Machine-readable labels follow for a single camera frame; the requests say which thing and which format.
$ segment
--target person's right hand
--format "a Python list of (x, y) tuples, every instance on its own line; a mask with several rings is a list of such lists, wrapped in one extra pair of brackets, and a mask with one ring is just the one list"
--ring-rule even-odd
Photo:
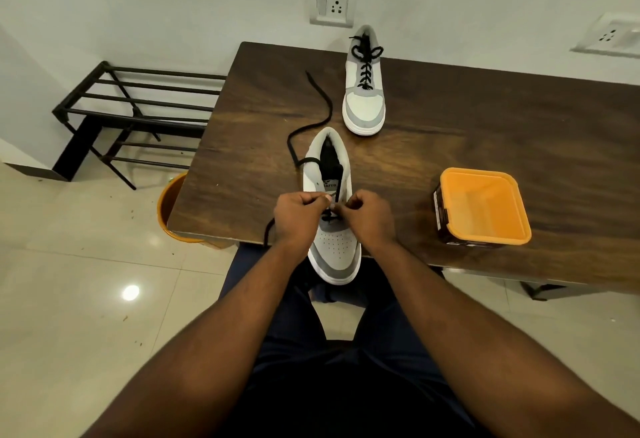
[(370, 253), (396, 242), (391, 207), (377, 193), (358, 190), (346, 204), (336, 203), (332, 211), (347, 221), (357, 240)]

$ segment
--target wooden table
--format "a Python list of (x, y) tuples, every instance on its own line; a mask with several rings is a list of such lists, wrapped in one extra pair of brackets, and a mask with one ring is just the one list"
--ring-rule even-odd
[[(301, 187), (287, 135), (326, 116), (305, 70), (333, 100), (353, 189), (389, 200), (401, 242), (450, 268), (640, 293), (640, 87), (382, 59), (387, 119), (344, 126), (344, 53), (242, 43), (173, 209), (191, 237), (261, 243), (280, 193)], [(318, 130), (294, 138), (303, 157)], [(505, 171), (533, 237), (522, 247), (436, 239), (431, 195), (447, 167)]]

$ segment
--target black metal shoe rack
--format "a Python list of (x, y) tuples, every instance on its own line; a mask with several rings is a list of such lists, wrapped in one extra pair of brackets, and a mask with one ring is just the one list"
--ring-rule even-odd
[[(199, 118), (173, 118), (167, 116), (147, 116), (142, 113), (138, 105), (153, 105), (163, 107), (173, 107), (176, 109), (192, 109), (203, 110), (212, 112), (213, 107), (200, 106), (193, 104), (180, 104), (173, 102), (161, 102), (148, 99), (135, 99), (132, 98), (126, 90), (126, 87), (139, 87), (143, 89), (156, 89), (161, 91), (178, 91), (184, 93), (195, 94), (212, 94), (219, 95), (221, 91), (212, 89), (195, 89), (192, 87), (181, 86), (164, 86), (160, 84), (147, 84), (144, 82), (128, 82), (120, 80), (116, 72), (128, 72), (128, 73), (140, 73), (157, 75), (163, 77), (192, 77), (214, 80), (225, 80), (227, 76), (203, 74), (194, 72), (176, 72), (169, 70), (151, 70), (151, 69), (138, 69), (130, 67), (116, 67), (110, 63), (103, 61), (100, 62), (95, 69), (87, 75), (80, 84), (78, 84), (65, 99), (58, 104), (52, 111), (54, 116), (60, 121), (67, 129), (73, 134), (72, 141), (69, 143), (67, 150), (61, 156), (61, 159), (56, 164), (62, 163), (63, 171), (66, 171), (66, 175), (63, 175), (66, 179), (70, 180), (77, 171), (79, 164), (82, 163), (87, 151), (91, 151), (96, 155), (100, 161), (109, 167), (113, 173), (118, 175), (124, 183), (126, 183), (131, 189), (135, 190), (136, 186), (131, 183), (116, 167), (113, 166), (114, 161), (124, 161), (129, 163), (140, 163), (144, 165), (154, 165), (171, 168), (189, 169), (188, 165), (162, 163), (148, 160), (137, 160), (132, 158), (118, 157), (118, 151), (123, 146), (138, 146), (141, 148), (159, 148), (162, 150), (180, 150), (180, 151), (196, 151), (196, 148), (188, 148), (185, 146), (172, 146), (167, 144), (151, 144), (144, 142), (128, 142), (127, 138), (133, 131), (142, 131), (151, 133), (158, 142), (161, 141), (159, 134), (169, 134), (185, 137), (197, 137), (201, 138), (208, 119)], [(108, 74), (110, 78), (101, 78), (104, 74)], [(94, 84), (110, 84), (116, 86), (122, 93), (122, 96), (107, 96), (103, 94), (91, 94), (87, 91), (91, 89)], [(113, 102), (126, 102), (131, 104), (132, 116), (124, 116), (121, 114), (111, 114), (108, 112), (99, 112), (94, 110), (76, 109), (75, 104), (82, 98), (101, 99)], [(78, 129), (75, 129), (69, 123), (69, 113), (82, 114), (85, 116), (82, 124)], [(104, 127), (119, 128), (122, 132), (117, 137), (116, 141), (111, 145), (105, 154), (101, 154), (93, 146), (97, 135)]]

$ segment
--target orange bucket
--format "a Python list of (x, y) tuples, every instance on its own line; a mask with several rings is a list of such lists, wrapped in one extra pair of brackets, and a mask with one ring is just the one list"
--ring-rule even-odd
[(447, 168), (433, 201), (438, 237), (446, 244), (500, 247), (531, 240), (518, 183), (507, 173)]
[(162, 230), (165, 231), (169, 236), (173, 239), (177, 239), (178, 241), (182, 241), (183, 243), (203, 243), (202, 239), (191, 239), (191, 238), (183, 238), (182, 236), (178, 236), (173, 232), (169, 231), (166, 227), (166, 223), (169, 220), (169, 215), (171, 215), (171, 211), (173, 210), (173, 206), (175, 205), (175, 200), (178, 198), (178, 194), (180, 193), (180, 189), (182, 188), (182, 184), (184, 183), (184, 178), (187, 176), (187, 172), (181, 173), (176, 176), (169, 184), (164, 188), (160, 198), (158, 199), (158, 204), (156, 207), (157, 215), (158, 215), (158, 224), (162, 227)]

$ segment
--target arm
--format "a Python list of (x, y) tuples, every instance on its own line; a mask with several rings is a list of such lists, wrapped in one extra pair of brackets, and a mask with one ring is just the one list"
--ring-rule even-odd
[(546, 349), (396, 241), (388, 203), (358, 191), (335, 212), (378, 261), (460, 401), (499, 437), (637, 437), (640, 425)]
[(320, 192), (280, 196), (276, 244), (147, 362), (84, 436), (188, 437), (217, 428), (244, 390), (289, 277), (307, 256), (329, 203)]

